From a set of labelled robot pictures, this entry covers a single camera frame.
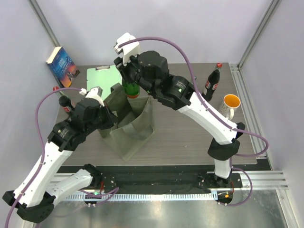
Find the green glass bottle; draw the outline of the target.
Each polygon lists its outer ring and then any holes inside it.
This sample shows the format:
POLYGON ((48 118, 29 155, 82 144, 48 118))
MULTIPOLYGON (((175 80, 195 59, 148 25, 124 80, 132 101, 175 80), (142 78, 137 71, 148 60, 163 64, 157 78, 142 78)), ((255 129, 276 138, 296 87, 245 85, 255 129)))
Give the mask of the green glass bottle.
POLYGON ((136 83, 128 83, 124 79, 122 79, 122 86, 124 88, 125 94, 131 98, 137 98, 140 95, 140 87, 136 83))

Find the olive green canvas bag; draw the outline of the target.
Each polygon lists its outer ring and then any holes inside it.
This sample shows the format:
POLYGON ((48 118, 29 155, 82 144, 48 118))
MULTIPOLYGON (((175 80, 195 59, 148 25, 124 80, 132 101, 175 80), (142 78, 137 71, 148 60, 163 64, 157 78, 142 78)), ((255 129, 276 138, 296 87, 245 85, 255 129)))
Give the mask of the olive green canvas bag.
POLYGON ((110 129, 98 132, 103 141, 127 162, 156 133, 152 98, 128 98, 123 86, 117 83, 111 87, 105 103, 117 117, 117 123, 110 129))

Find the tall cola bottle red cap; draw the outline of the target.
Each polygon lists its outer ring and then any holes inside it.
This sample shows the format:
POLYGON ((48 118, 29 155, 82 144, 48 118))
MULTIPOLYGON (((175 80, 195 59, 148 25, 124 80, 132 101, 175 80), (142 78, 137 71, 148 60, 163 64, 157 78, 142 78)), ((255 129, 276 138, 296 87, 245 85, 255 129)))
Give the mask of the tall cola bottle red cap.
POLYGON ((205 87, 204 87, 203 92, 202 92, 202 97, 207 102, 209 102, 212 99, 213 94, 218 87, 218 84, 219 84, 219 81, 220 81, 220 70, 221 70, 221 68, 222 68, 222 63, 217 63, 215 69, 209 75, 209 77, 208 77, 208 79, 205 83, 205 87))

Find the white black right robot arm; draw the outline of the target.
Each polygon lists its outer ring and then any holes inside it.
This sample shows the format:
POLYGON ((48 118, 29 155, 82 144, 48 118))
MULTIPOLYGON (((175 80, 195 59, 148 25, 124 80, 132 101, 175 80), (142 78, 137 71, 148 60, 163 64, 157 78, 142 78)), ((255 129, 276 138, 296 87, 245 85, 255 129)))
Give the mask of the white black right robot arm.
POLYGON ((238 153, 245 125, 221 115, 194 91, 193 84, 182 76, 169 73, 168 62, 156 51, 124 54, 114 64, 122 78, 136 83, 162 105, 178 111, 207 130, 213 137, 208 154, 214 159, 214 182, 224 188, 231 181, 231 158, 238 153))

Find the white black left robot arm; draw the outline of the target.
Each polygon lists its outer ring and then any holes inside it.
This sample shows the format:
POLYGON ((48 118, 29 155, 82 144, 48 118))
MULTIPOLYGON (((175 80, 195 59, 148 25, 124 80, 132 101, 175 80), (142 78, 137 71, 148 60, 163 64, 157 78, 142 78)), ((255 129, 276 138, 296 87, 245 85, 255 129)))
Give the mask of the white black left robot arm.
POLYGON ((95 130, 110 129, 116 122, 117 117, 107 105, 92 98, 82 99, 68 119, 54 125, 44 146, 44 154, 17 189, 4 193, 3 200, 17 209, 21 219, 40 223, 59 202, 72 193, 86 187, 97 189, 102 174, 91 164, 85 164, 75 174, 57 184, 50 182, 65 160, 89 134, 95 130))

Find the green clipboard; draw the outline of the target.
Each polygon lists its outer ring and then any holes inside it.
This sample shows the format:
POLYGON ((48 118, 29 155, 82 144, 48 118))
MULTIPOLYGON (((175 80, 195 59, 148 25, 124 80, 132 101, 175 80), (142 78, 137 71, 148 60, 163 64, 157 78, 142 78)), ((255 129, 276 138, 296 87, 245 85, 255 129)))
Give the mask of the green clipboard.
POLYGON ((103 100, 110 95, 112 86, 117 83, 122 83, 122 77, 115 65, 89 68, 86 71, 86 79, 87 90, 96 86, 102 88, 103 100))

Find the blue paperback book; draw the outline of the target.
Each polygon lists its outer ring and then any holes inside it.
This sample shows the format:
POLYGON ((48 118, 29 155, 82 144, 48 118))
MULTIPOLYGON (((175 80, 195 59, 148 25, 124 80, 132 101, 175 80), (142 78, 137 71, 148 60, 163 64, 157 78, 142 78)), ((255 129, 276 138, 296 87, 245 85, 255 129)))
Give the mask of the blue paperback book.
POLYGON ((55 47, 46 61, 59 87, 70 87, 80 73, 63 47, 55 47))

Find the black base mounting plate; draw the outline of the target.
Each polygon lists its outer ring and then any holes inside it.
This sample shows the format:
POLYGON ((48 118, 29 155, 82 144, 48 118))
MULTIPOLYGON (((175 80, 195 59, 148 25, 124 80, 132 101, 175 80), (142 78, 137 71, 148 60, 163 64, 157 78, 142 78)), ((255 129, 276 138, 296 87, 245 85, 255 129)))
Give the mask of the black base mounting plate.
POLYGON ((211 190, 242 188, 240 174, 234 172, 227 180, 212 172, 104 173, 99 186, 109 192, 118 187, 119 194, 196 194, 211 190))

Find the white mug orange inside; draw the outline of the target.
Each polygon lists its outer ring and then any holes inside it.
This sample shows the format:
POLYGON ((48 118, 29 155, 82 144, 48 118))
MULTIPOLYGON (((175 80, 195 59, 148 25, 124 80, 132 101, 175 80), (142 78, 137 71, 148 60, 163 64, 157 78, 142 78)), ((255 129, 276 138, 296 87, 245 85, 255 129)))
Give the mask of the white mug orange inside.
POLYGON ((221 105, 219 106, 218 112, 231 121, 240 105, 241 101, 238 96, 234 94, 228 94, 224 96, 221 105))

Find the cola bottle near left wall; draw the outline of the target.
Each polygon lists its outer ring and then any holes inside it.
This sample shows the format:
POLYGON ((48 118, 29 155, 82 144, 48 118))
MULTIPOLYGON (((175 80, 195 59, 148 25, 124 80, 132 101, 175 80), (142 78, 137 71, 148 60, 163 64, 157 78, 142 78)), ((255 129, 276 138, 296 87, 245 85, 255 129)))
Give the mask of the cola bottle near left wall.
POLYGON ((62 91, 59 91, 57 93, 59 99, 59 105, 63 108, 63 110, 65 111, 65 113, 68 115, 68 117, 70 117, 74 110, 75 110, 75 105, 72 102, 72 100, 62 91))

